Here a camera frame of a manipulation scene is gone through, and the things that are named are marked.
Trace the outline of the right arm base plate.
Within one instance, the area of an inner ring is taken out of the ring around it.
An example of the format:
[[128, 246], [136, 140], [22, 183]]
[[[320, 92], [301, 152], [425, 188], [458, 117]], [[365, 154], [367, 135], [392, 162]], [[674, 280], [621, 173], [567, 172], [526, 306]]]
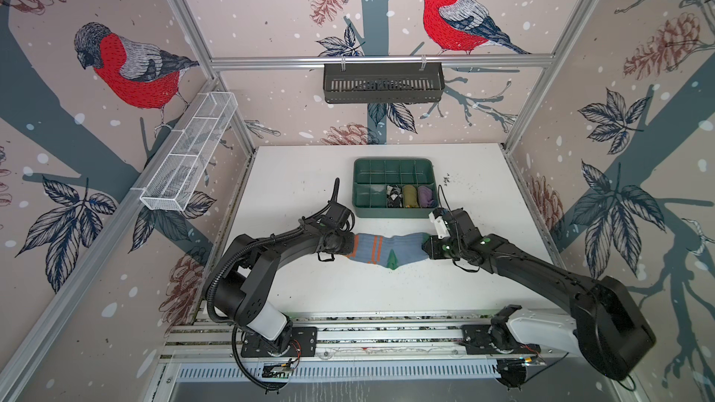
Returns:
[[475, 324], [461, 327], [468, 355], [540, 355], [536, 344], [521, 344], [507, 328], [497, 325]]

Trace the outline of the black grey argyle sock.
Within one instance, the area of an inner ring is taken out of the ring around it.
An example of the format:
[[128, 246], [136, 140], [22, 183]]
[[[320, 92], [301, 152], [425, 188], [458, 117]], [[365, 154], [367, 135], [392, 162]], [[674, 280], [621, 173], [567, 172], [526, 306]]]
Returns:
[[402, 188], [399, 185], [388, 185], [387, 186], [387, 207], [388, 208], [402, 208], [403, 195]]

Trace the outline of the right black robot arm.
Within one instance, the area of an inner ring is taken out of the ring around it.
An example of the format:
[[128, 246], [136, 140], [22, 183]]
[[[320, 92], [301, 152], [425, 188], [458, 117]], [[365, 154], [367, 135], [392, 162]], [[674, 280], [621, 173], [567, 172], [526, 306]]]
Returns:
[[437, 230], [423, 244], [430, 259], [467, 262], [470, 273], [508, 278], [563, 310], [555, 315], [508, 305], [492, 319], [497, 348], [536, 344], [579, 354], [601, 375], [623, 381], [657, 343], [653, 329], [617, 279], [568, 272], [502, 236], [482, 234], [461, 208], [436, 208], [429, 219]]

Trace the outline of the blue orange green striped sock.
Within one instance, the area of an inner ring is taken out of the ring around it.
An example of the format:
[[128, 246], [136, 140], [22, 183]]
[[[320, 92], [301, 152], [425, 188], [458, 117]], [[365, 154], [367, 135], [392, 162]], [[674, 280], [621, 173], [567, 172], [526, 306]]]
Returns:
[[405, 236], [378, 236], [356, 234], [353, 251], [347, 258], [364, 264], [375, 264], [390, 270], [428, 259], [423, 244], [430, 239], [426, 233]]

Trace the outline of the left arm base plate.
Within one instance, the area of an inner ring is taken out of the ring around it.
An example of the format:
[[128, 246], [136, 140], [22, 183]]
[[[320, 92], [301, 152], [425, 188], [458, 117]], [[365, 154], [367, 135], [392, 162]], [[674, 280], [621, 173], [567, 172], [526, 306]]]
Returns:
[[314, 357], [318, 343], [318, 329], [315, 327], [287, 326], [279, 336], [267, 340], [255, 332], [243, 337], [240, 355], [247, 358]]

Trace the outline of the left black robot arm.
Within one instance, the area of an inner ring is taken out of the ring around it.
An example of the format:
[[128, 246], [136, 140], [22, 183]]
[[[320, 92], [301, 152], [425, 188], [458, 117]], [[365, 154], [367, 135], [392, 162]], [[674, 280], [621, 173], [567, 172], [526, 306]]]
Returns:
[[292, 322], [268, 303], [279, 268], [306, 255], [333, 262], [337, 256], [351, 254], [355, 247], [355, 215], [338, 202], [339, 189], [340, 180], [336, 179], [326, 206], [299, 219], [295, 229], [259, 238], [247, 234], [234, 238], [204, 286], [211, 321], [232, 325], [284, 348]]

